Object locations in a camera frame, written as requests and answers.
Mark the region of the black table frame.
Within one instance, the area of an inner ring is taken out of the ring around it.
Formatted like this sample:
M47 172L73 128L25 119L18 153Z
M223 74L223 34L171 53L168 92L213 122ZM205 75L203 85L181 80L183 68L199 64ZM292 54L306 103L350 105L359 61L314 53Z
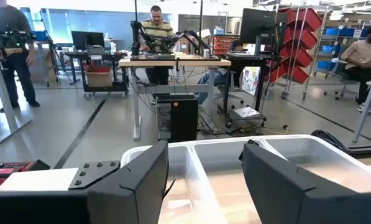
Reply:
M371 158L371 145L366 146L350 146L346 153L356 159Z

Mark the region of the person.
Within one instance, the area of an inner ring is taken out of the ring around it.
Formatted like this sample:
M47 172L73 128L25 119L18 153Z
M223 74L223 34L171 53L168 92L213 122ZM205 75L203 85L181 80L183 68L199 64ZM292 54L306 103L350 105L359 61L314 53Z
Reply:
M368 95L367 82L371 81L371 27L367 31L367 38L354 42L341 55L346 62L345 72L351 80L360 83L357 111L362 112Z
M141 22L141 24L145 33L153 39L162 40L174 34L172 26L163 19L161 8L156 5L150 9L150 18ZM168 85L168 70L168 67L145 69L149 82L158 85Z
M2 77L12 107L14 109L19 107L15 77L19 78L28 104L34 108L40 107L29 72L29 66L35 59L31 28L24 13L8 4L7 0L0 0L0 36L2 37L1 46L22 48L21 52L8 55L3 63Z
M241 52L244 51L242 44L239 39L233 40L230 45L230 52ZM240 64L240 61L231 62L229 74L233 75L235 86L239 85L239 78L244 69L244 66ZM213 81L214 86L225 85L227 81L228 69L221 67L217 70L210 70L209 73L204 74L198 81L198 84L210 84ZM208 97L207 92L197 93L197 99L199 105L202 105L205 99Z

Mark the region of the black standing desk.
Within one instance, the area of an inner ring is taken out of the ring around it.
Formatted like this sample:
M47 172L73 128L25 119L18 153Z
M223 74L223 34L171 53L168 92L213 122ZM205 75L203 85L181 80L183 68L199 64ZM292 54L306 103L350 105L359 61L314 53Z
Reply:
M272 57L269 55L241 55L237 53L227 53L227 58L231 62L238 62L243 67L259 67L260 68L260 74L258 77L258 83L257 83L257 96L255 97L255 106L254 110L256 112L260 112L260 102L262 99L262 89L263 89L263 83L265 81L265 68L267 66L267 60L271 60ZM229 110L227 108L228 106L228 99L229 99L229 82L234 81L233 75L229 76L229 69L227 71L227 80L224 86L224 98L223 98L223 106L217 105L217 111L225 117L225 125L226 128L232 128L232 125L235 121L252 121L252 120L262 120L265 122L267 119L264 115L261 113L254 116L249 117L241 117L237 113L234 112L234 110Z

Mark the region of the red parts organizer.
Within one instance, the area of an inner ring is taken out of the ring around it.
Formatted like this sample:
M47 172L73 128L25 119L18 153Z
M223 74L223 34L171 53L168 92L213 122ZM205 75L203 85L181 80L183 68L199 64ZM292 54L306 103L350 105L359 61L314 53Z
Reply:
M224 55L231 51L233 41L240 40L239 35L213 35L211 53L213 55Z

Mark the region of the blue bin shelving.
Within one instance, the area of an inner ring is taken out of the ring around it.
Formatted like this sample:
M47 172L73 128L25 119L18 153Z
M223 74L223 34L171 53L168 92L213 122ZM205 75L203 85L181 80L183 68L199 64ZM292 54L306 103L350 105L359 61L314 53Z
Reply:
M370 27L371 20L359 19L350 24L348 18L340 20L337 26L322 27L314 57L313 75L324 73L328 76L334 68L334 59L339 58L352 43L365 40Z

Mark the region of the small black monitor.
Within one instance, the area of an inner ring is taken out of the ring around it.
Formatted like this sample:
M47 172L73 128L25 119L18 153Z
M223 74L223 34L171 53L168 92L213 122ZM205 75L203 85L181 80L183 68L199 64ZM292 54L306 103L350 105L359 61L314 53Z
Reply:
M71 31L71 36L76 50L85 51L94 45L104 47L103 33Z

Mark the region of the colourful printed bag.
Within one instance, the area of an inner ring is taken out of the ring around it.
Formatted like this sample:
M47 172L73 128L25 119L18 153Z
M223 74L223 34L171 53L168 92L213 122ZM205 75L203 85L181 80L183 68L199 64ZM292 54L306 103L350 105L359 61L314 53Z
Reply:
M260 72L261 72L260 67L245 67L243 69L242 75L241 75L242 91L252 96L256 96L258 84L259 84Z

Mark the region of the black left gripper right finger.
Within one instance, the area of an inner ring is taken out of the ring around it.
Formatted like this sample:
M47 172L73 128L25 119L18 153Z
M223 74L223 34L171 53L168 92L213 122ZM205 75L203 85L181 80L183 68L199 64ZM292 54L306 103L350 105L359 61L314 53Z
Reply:
M371 224L371 192L359 193L256 145L239 156L262 224Z

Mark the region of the clear plastic compartment tray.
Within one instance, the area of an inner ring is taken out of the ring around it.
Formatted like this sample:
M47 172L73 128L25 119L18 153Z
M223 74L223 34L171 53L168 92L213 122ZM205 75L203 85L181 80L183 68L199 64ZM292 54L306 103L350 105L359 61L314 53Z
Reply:
M356 192L371 191L371 159L358 161L305 134L253 136L260 147ZM158 224L261 224L240 161L249 139L170 143L169 178Z

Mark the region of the cardboard box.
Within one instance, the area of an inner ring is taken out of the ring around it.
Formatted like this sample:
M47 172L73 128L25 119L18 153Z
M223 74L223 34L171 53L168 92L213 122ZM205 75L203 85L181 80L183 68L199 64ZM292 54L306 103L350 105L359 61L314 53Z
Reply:
M89 87L112 87L113 70L110 66L87 65L85 66L85 75Z

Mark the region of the black equipment cart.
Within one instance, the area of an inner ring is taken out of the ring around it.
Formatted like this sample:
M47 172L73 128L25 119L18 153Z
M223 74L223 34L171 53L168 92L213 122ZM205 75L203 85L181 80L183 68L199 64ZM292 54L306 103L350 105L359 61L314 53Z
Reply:
M68 52L67 55L70 59L72 72L75 75L74 60L77 59L80 68L81 81L83 85L84 98L87 100L91 95L99 92L119 92L122 98L126 98L129 92L129 76L126 68L119 66L119 61L122 58L121 54L88 54L86 52ZM94 65L107 65L113 70L113 83L112 87L89 87L85 75L85 66Z

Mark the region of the wooden top desk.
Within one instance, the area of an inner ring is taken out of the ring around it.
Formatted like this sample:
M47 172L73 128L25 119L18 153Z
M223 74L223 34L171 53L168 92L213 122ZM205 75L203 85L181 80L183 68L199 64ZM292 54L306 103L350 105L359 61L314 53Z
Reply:
M131 71L131 85L133 88L134 95L133 99L133 131L132 137L135 140L140 139L141 134L141 121L142 118L139 114L139 100L141 99L141 94L164 94L164 93L202 93L208 94L206 100L206 112L209 115L213 113L213 91L214 83L209 84L195 84L188 85L175 84L175 85L154 85L145 86L137 82L136 71L138 68L147 67L173 67L180 68L181 66L191 66L191 67L227 67L231 66L231 62L226 59L206 59L199 55L185 55L176 54L173 60L157 60L157 59L146 59L145 55L125 57L119 61L119 66L123 68L128 68Z

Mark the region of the black corner bracket plate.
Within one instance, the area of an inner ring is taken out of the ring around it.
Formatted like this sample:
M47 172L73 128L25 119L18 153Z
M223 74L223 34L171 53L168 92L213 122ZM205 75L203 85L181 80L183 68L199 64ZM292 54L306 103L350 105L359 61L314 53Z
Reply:
M105 177L119 170L120 161L101 161L84 163L78 170L69 186L69 190L87 189Z

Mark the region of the office chair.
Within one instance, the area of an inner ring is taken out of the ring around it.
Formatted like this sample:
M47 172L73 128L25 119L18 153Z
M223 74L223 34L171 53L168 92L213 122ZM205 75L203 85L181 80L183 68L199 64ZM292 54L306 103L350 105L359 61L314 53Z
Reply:
M337 90L324 90L323 95L326 96L329 92L333 92L335 94L335 100L340 100L344 95L352 95L357 99L359 94L347 88L348 85L355 85L357 83L357 81L351 80L349 75L345 72L347 62L339 60L338 58L335 58L333 62L335 63L335 67L330 71L329 76L339 81L342 88Z

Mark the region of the white legged robot desk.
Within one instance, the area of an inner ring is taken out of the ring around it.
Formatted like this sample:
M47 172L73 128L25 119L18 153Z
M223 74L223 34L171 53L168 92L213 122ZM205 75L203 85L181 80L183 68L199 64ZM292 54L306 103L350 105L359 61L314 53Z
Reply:
M6 59L7 56L21 53L22 48L0 48L0 100L2 107L4 109L4 115L9 129L0 136L0 144L5 140L9 139L14 134L18 133L23 127L29 124L32 121L32 117L28 118L17 118L14 114L14 109L12 108L11 101L9 99L9 94L4 82L2 71L2 60Z

